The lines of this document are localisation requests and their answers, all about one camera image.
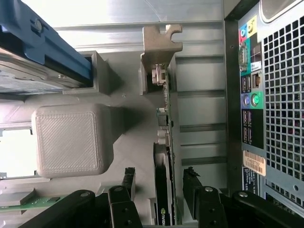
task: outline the ventilation grille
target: ventilation grille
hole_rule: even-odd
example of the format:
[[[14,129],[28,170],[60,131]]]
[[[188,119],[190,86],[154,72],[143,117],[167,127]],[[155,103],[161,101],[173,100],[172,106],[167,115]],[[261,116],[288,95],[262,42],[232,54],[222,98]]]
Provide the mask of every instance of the ventilation grille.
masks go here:
[[[279,187],[278,185],[276,185],[272,182],[267,181],[266,185],[271,187],[273,190],[280,193],[281,195],[285,196],[292,202],[295,202],[296,204],[298,204],[299,206],[304,208],[304,201],[302,201],[300,198],[296,197],[295,195],[289,193],[288,191],[284,190],[283,188]]]
[[[304,181],[304,17],[265,38],[263,50],[267,165]]]

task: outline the green circuit board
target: green circuit board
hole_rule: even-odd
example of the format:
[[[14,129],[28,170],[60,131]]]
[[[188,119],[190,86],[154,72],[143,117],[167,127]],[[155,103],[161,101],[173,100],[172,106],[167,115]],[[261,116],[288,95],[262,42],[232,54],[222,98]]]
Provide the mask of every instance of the green circuit board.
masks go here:
[[[0,207],[1,212],[10,212],[10,211],[17,211],[17,210],[28,210],[34,208],[48,208],[55,203],[61,201],[64,196],[61,197],[40,197],[34,196],[33,198],[29,199],[23,205],[20,206],[10,206],[10,207]]]

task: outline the green ps/2 port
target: green ps/2 port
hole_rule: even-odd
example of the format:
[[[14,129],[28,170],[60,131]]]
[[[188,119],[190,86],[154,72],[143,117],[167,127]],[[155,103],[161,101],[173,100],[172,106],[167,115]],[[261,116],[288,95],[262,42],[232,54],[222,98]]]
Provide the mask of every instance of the green ps/2 port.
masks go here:
[[[256,107],[259,102],[260,102],[260,98],[258,97],[258,95],[257,94],[252,94],[251,95],[251,104],[252,104],[252,106]]]

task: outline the usb port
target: usb port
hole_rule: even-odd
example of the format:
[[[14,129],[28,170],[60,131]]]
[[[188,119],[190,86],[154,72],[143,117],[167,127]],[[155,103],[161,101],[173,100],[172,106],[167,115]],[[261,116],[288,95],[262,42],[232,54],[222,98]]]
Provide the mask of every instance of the usb port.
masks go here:
[[[247,111],[243,110],[243,124],[248,123]]]
[[[252,130],[251,130],[251,127],[248,128],[248,141],[252,142]]]
[[[248,112],[248,124],[251,125],[252,122],[252,114],[251,111],[247,111]]]
[[[254,74],[251,76],[252,77],[252,88],[259,88],[261,84],[261,77],[260,74]]]
[[[251,90],[251,80],[250,76],[246,77],[246,90]]]
[[[244,139],[244,141],[248,140],[248,134],[247,134],[247,128],[246,127],[243,128],[243,139]]]
[[[247,82],[246,82],[246,78],[247,77],[242,77],[242,91],[246,91],[247,90]]]

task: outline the barcode label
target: barcode label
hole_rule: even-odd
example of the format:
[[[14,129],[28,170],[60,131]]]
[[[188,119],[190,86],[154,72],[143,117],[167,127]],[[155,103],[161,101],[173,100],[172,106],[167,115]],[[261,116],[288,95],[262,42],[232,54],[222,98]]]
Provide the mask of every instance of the barcode label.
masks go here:
[[[253,170],[254,172],[266,176],[266,161],[265,158],[251,153],[249,151],[243,151],[243,163],[244,166]]]

